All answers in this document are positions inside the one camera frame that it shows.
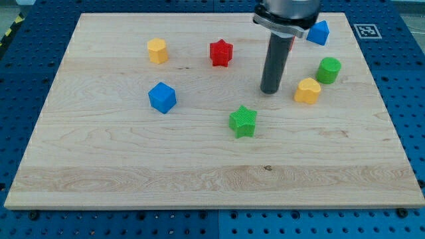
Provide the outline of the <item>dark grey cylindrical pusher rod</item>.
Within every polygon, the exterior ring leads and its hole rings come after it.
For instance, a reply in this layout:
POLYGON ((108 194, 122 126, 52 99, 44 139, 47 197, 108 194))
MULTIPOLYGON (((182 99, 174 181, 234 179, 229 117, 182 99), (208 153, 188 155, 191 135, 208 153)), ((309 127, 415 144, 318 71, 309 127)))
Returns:
POLYGON ((282 38, 274 33, 270 35, 260 83, 260 89, 263 93, 275 94, 279 90, 293 39, 293 37, 282 38))

